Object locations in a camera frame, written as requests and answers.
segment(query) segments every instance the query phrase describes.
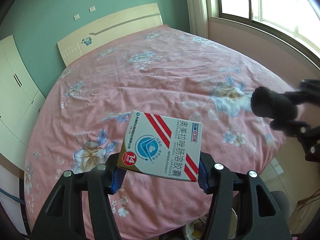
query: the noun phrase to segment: metal screw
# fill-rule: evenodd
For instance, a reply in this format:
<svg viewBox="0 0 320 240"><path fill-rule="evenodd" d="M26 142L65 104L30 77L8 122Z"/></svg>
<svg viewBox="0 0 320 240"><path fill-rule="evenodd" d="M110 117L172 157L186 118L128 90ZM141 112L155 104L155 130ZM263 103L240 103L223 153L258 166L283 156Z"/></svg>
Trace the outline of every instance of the metal screw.
<svg viewBox="0 0 320 240"><path fill-rule="evenodd" d="M70 177L71 174L72 174L71 171L65 171L65 172L63 173L63 176L65 176L65 177Z"/></svg>
<svg viewBox="0 0 320 240"><path fill-rule="evenodd" d="M258 174L255 171L249 171L249 176L256 178L258 176Z"/></svg>
<svg viewBox="0 0 320 240"><path fill-rule="evenodd" d="M216 163L216 164L214 165L214 168L217 169L217 170L219 170L219 171L221 171L221 170L223 170L224 166L223 166L221 163Z"/></svg>
<svg viewBox="0 0 320 240"><path fill-rule="evenodd" d="M98 169L99 171L103 171L103 170L106 169L106 166L105 166L104 164L99 164L99 165L97 166L97 169Z"/></svg>

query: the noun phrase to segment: red stripe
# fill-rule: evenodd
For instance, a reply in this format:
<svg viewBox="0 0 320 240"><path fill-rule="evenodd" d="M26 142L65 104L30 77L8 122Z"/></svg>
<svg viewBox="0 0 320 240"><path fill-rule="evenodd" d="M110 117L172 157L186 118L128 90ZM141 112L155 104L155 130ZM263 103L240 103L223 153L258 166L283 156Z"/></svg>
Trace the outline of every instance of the red stripe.
<svg viewBox="0 0 320 240"><path fill-rule="evenodd" d="M197 181L197 178L192 174L191 170L189 170L187 165L184 165L184 172L188 175L191 181Z"/></svg>
<svg viewBox="0 0 320 240"><path fill-rule="evenodd" d="M155 118L158 120L159 124L162 126L162 128L167 133L167 135L169 135L169 138L171 138L171 131L170 131L169 127L167 126L167 124L163 121L161 116L155 114Z"/></svg>
<svg viewBox="0 0 320 240"><path fill-rule="evenodd" d="M186 161L189 163L190 167L194 170L196 174L198 174L198 167L197 165L191 160L190 156L187 154L186 155Z"/></svg>
<svg viewBox="0 0 320 240"><path fill-rule="evenodd" d="M151 114L147 114L147 113L144 113L144 114L146 115L146 117L148 118L149 122L151 123L153 128L156 130L156 132L158 133L158 135L160 136L160 138L162 139L164 144L169 149L170 142L169 142L168 138L164 135L164 133L162 132L160 127L157 125L156 121L152 118Z"/></svg>

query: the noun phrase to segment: floor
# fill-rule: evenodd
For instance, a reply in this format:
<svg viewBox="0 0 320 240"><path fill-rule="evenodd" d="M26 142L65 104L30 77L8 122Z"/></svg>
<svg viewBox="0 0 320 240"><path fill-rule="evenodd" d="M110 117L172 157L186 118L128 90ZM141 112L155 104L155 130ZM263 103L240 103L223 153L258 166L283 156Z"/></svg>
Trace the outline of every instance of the floor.
<svg viewBox="0 0 320 240"><path fill-rule="evenodd" d="M281 190L289 197L291 214L298 200L320 188L320 163L307 162L301 144L287 138L277 156L260 175L270 191Z"/></svg>

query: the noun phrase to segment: white wardrobe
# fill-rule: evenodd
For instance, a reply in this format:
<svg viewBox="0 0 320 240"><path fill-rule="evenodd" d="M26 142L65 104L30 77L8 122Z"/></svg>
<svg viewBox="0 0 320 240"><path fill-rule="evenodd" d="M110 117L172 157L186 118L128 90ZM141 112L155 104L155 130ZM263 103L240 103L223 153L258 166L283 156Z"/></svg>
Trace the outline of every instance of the white wardrobe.
<svg viewBox="0 0 320 240"><path fill-rule="evenodd" d="M0 41L0 153L24 170L44 96L23 64L13 36Z"/></svg>

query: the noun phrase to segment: green wall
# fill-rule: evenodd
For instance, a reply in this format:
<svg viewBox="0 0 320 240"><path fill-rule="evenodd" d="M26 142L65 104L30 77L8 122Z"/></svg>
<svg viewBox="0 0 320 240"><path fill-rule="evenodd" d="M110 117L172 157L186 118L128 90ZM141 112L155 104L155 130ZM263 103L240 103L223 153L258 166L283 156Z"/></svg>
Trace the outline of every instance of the green wall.
<svg viewBox="0 0 320 240"><path fill-rule="evenodd" d="M105 15L158 3L164 24L189 32L187 0L16 0L0 26L0 39L11 34L30 76L47 96L65 65L57 42ZM89 12L89 7L96 10Z"/></svg>

